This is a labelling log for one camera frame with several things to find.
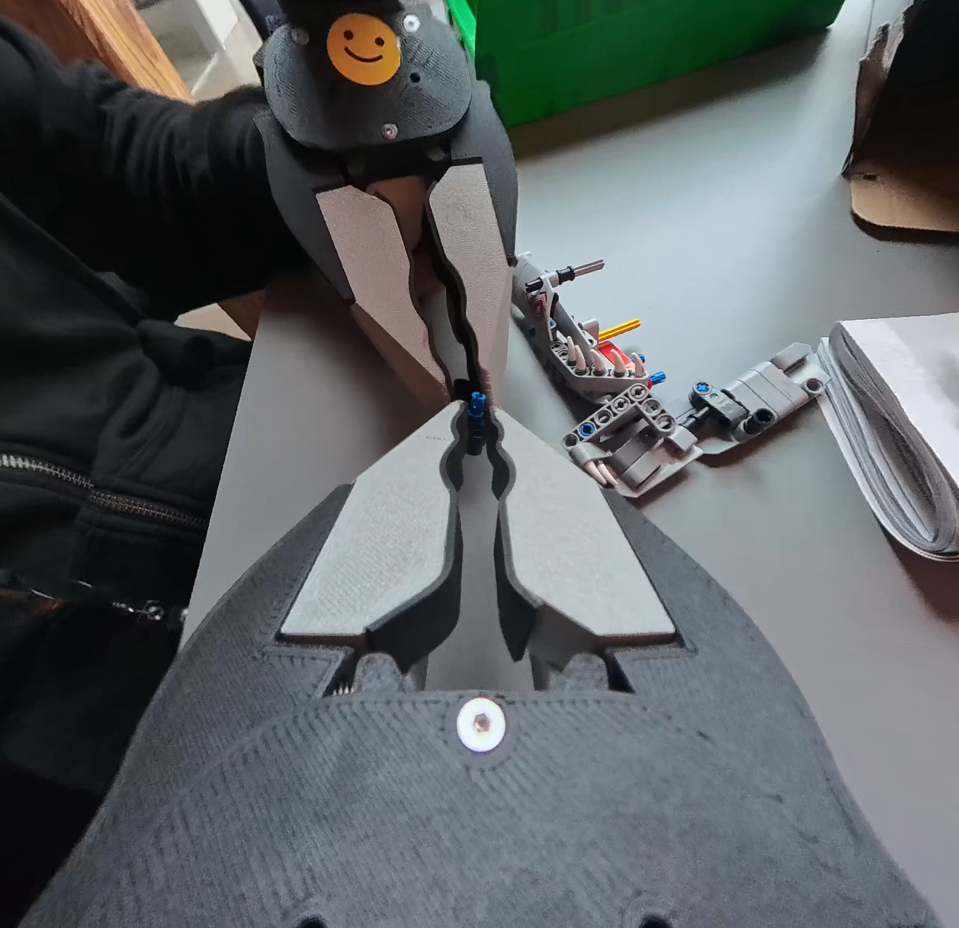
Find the person's black jacket torso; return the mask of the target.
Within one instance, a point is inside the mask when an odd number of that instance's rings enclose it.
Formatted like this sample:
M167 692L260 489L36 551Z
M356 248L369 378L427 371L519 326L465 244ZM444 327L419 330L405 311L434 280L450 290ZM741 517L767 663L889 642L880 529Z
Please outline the person's black jacket torso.
M251 345L148 318L2 197L2 926L173 657Z

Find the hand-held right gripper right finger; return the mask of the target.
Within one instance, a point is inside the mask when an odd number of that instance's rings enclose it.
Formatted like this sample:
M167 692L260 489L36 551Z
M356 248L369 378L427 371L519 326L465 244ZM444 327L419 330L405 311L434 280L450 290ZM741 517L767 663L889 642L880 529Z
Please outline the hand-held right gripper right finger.
M626 529L636 512L503 409L490 419L498 622L535 690L626 690L626 659L677 655L677 628Z

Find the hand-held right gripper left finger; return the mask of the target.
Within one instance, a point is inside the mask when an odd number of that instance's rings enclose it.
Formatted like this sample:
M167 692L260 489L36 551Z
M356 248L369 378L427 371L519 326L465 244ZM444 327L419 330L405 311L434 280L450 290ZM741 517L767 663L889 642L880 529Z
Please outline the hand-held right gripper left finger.
M406 673L448 638L460 614L465 409L444 407L347 487L283 642L388 655Z

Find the toothed grey lego assembly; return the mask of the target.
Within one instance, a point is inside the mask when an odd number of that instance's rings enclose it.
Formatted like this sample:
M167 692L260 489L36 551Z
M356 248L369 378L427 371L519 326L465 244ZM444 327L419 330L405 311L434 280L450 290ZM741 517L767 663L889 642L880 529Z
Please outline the toothed grey lego assembly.
M604 260L546 270L521 253L512 265L512 305L517 322L545 369L572 394L600 406L634 384L651 389L665 382L638 354L615 340L640 327L633 319L608 330L598 322L577 321L563 307L559 287L603 270Z

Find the person's left forearm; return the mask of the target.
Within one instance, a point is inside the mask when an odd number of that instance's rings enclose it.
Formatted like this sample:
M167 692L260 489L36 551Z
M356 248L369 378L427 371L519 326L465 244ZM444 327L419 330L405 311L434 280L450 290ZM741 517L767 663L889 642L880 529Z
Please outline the person's left forearm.
M2 218L39 229L80 267L111 273L158 317L316 268L270 191L260 88L200 103L59 63L1 28Z

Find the green plastic bin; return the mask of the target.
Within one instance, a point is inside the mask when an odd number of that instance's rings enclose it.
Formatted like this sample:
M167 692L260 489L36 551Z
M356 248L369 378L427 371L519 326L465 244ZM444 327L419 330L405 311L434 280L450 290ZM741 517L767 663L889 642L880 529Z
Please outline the green plastic bin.
M845 0L445 0L508 128L820 32Z

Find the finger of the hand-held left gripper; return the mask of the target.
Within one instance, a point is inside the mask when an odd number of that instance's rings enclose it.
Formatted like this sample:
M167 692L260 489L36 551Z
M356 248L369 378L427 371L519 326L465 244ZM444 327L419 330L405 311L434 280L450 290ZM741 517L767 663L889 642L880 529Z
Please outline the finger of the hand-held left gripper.
M317 194L323 222L352 293L351 314L399 379L427 409L451 400L413 296L413 263L394 207L353 186Z
M482 164L454 165L432 184L426 216L470 382L496 409L507 363L512 268L491 195Z

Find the open cardboard lego box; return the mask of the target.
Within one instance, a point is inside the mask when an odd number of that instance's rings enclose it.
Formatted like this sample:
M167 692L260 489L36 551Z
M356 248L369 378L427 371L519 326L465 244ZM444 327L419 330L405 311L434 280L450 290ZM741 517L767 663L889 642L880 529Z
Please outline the open cardboard lego box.
M881 239L958 239L958 0L872 0L843 167Z

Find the wooden table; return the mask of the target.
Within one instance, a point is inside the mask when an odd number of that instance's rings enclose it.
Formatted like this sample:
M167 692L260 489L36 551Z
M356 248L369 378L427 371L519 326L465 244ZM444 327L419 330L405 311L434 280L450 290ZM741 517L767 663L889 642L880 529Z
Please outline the wooden table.
M1 0L1 12L61 62L96 60L133 86L194 101L132 0Z

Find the lego instruction booklet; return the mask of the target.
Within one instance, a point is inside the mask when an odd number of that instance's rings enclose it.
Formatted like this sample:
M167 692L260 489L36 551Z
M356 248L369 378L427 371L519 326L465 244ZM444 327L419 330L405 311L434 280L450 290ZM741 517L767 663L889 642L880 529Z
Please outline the lego instruction booklet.
M847 320L822 337L822 411L874 516L913 553L958 559L958 314Z

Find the person's left hand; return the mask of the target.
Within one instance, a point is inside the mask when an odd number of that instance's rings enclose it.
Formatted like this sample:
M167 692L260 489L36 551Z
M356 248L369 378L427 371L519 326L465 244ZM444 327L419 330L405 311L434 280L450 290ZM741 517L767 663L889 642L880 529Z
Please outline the person's left hand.
M366 192L390 205L411 264L411 295L427 325L439 324L446 299L435 261L435 246L426 216L428 182L409 175L370 183Z

